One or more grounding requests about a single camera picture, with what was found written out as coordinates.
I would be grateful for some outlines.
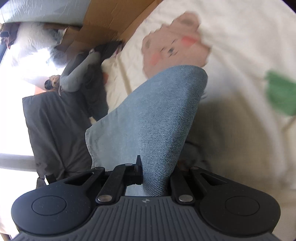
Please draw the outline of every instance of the cardboard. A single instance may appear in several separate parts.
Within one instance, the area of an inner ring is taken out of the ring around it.
[[[69,26],[56,48],[68,58],[116,39],[127,41],[161,0],[91,0],[81,28]]]

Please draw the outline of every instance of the person's arm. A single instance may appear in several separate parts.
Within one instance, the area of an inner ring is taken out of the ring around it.
[[[85,59],[83,55],[70,61],[64,69],[60,77],[60,86],[64,91],[75,92],[78,91],[80,85],[84,82],[84,75],[87,72],[89,65],[97,65],[99,68],[101,64],[101,55],[99,52],[89,54]]]

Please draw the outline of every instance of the light blue cloth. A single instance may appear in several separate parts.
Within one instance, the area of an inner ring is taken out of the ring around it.
[[[145,195],[165,195],[206,83],[205,71],[189,65],[171,67],[147,80],[87,129],[92,167],[112,170],[135,163],[140,154]]]

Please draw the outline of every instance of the white bed sheet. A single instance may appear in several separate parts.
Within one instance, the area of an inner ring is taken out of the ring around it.
[[[143,38],[191,11],[212,46],[208,85],[189,139],[199,144],[215,173],[261,189],[282,208],[275,234],[296,238],[296,127],[270,107],[264,76],[270,69],[296,79],[296,14],[281,0],[164,0],[138,27],[123,51],[105,60],[107,102],[114,110],[147,79]]]

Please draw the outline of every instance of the ribbed gray surface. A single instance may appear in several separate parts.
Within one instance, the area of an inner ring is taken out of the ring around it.
[[[228,237],[206,226],[192,207],[175,204],[170,197],[121,197],[99,207],[82,227],[56,237],[19,234],[15,241],[276,241],[272,234],[251,238]]]

